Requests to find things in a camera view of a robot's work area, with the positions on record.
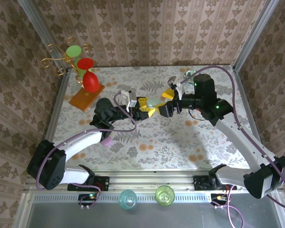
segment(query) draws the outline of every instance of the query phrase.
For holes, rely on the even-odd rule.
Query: black cable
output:
[[[190,113],[190,109],[188,109],[188,111],[189,111],[189,115],[193,118],[193,119],[195,119],[195,120],[201,120],[201,119],[197,119],[197,118],[194,118],[192,115],[191,115],[191,113]]]

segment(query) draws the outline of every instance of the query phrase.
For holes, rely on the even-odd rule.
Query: patterned tabletop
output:
[[[156,66],[156,67],[110,67],[94,69],[105,89],[97,98],[107,97],[113,103],[113,96],[120,90],[132,90],[137,96],[164,100],[162,92],[168,89],[167,81],[176,76],[183,79],[184,72],[198,70],[204,66]],[[223,66],[232,75],[230,66]],[[220,69],[208,69],[215,81],[219,98],[231,103],[231,82]],[[69,100],[79,91],[80,84],[71,75],[63,101],[54,142],[59,143],[70,136],[91,129],[94,102],[87,111],[71,106]],[[185,85],[185,92],[194,92],[194,88]],[[243,102],[236,87],[237,113],[242,123],[250,129]],[[195,118],[202,119],[198,111],[191,112]],[[226,136],[208,121],[192,119],[184,110],[165,118],[155,113],[152,118],[138,122],[138,128],[132,133],[112,133],[113,143],[109,147],[92,145],[73,156],[68,164],[83,164],[92,170],[124,169],[211,169],[224,163],[231,167],[247,168],[243,156]],[[114,123],[115,129],[130,129],[130,120]]]

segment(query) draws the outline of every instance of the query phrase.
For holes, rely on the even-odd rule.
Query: wooden block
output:
[[[88,93],[86,90],[81,88],[79,92],[70,100],[70,104],[79,108],[82,111],[86,111],[88,107],[91,106],[93,101],[99,96],[103,91],[104,85],[100,84],[100,88],[95,93]]]

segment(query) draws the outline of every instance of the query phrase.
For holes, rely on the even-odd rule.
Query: wall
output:
[[[264,0],[35,0],[45,27],[93,45],[96,66],[231,64]]]
[[[263,144],[285,155],[285,0],[280,0],[240,76]]]
[[[60,79],[38,67],[45,47],[17,1],[0,1],[0,228],[15,218],[25,169],[44,137]]]

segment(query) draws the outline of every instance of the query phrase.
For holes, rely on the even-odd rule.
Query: green cup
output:
[[[175,194],[168,185],[162,185],[156,190],[155,198],[160,205],[169,206],[174,202]]]

